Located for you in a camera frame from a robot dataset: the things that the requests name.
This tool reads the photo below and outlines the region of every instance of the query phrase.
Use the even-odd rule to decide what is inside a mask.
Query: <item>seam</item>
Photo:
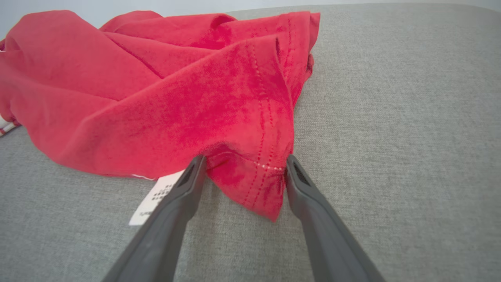
[[[287,22],[289,23],[289,46],[287,48],[287,56],[285,56],[285,62],[284,62],[284,76],[285,80],[287,81],[289,79],[289,58],[291,56],[291,50],[292,50],[292,36],[291,36],[291,19],[288,19]]]
[[[255,69],[256,69],[256,75],[260,81],[260,85],[263,84],[262,80],[261,80],[261,75],[259,74],[259,69],[258,69],[258,60],[256,58],[256,48],[254,47],[254,45],[252,44],[252,52],[251,52],[251,55],[252,55],[252,58],[254,60],[254,64],[255,64]],[[259,148],[259,153],[258,153],[258,162],[261,160],[261,153],[263,152],[263,144],[265,142],[265,121],[264,121],[264,113],[263,113],[263,103],[261,102],[261,99],[259,98],[258,96],[258,101],[259,101],[259,110],[261,112],[261,129],[263,131],[263,134],[261,135],[261,145],[260,145],[260,148]],[[250,184],[250,188],[249,190],[247,191],[247,195],[245,196],[244,200],[243,200],[243,203],[247,203],[247,198],[249,196],[249,194],[251,193],[251,190],[254,186],[254,183],[256,182],[256,178],[258,177],[258,169],[256,168],[256,174],[254,175],[254,179],[252,180],[251,184]]]
[[[254,47],[254,45],[253,45],[253,57],[254,57],[254,63],[256,65],[256,74],[258,76],[259,85],[261,87],[261,94],[266,95],[265,86],[263,85],[263,78],[261,76],[261,73],[259,72],[259,65],[258,65],[258,60],[257,60],[257,57],[256,57],[256,48]],[[269,118],[270,118],[270,124],[273,124],[271,105],[270,105],[270,98],[266,97],[266,101],[268,103],[268,109],[269,109],[269,115],[270,115],[269,116]],[[261,120],[262,120],[262,129],[263,129],[263,139],[262,139],[262,142],[261,142],[261,149],[262,149],[263,148],[264,136],[265,136],[265,117],[264,117],[263,107],[261,105],[261,100],[260,100],[260,109],[261,109],[261,118],[262,118]],[[263,173],[263,178],[261,179],[261,185],[259,186],[258,193],[254,197],[254,200],[253,200],[253,203],[252,203],[252,207],[254,207],[256,205],[258,197],[261,194],[261,191],[263,190],[263,186],[265,184],[266,173],[268,172],[268,169],[270,169],[270,162],[271,161],[272,161],[272,150],[271,150],[271,145],[270,145],[270,155],[269,155],[269,158],[268,158],[268,163],[266,165],[263,165],[263,168],[265,169],[265,172]]]
[[[289,30],[289,34],[291,36],[291,57],[293,56],[293,53],[296,52],[296,45],[295,45],[295,42],[296,42],[296,39],[297,39],[297,35],[296,35],[296,29],[291,29]]]
[[[258,162],[254,162],[254,164],[255,164],[257,167],[261,167],[261,166],[262,166],[262,167],[263,167],[264,169],[266,169],[266,170],[270,170],[270,169],[279,170],[279,171],[281,171],[281,170],[282,170],[282,168],[280,168],[280,167],[270,167],[270,166],[267,166],[267,165],[260,164],[260,163],[258,163]]]

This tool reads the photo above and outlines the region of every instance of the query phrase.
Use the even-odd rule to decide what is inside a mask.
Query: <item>white stitching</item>
[[[270,166],[262,165],[262,164],[260,164],[260,163],[258,163],[258,162],[254,162],[254,164],[255,164],[256,166],[258,166],[258,167],[262,166],[264,169],[274,169],[274,170],[279,170],[279,171],[281,171],[281,170],[282,170],[282,168],[270,167]]]

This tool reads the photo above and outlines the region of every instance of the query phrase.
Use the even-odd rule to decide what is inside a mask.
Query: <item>wrinkled cloth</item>
[[[0,42],[0,115],[54,162],[103,176],[156,179],[205,155],[226,195],[276,220],[319,20],[137,11],[96,29],[29,14]]]

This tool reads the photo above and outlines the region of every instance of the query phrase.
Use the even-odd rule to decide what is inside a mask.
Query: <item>gray upholstered surface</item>
[[[322,12],[295,154],[388,281],[501,276],[501,14],[381,4]],[[23,128],[0,138],[0,281],[99,281],[137,228],[149,181],[73,171]],[[210,181],[178,281],[312,280],[301,227],[231,202]]]

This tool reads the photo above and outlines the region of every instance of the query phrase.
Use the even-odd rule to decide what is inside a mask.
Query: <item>care label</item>
[[[160,201],[167,195],[184,170],[160,177],[132,215],[129,225],[143,225]]]

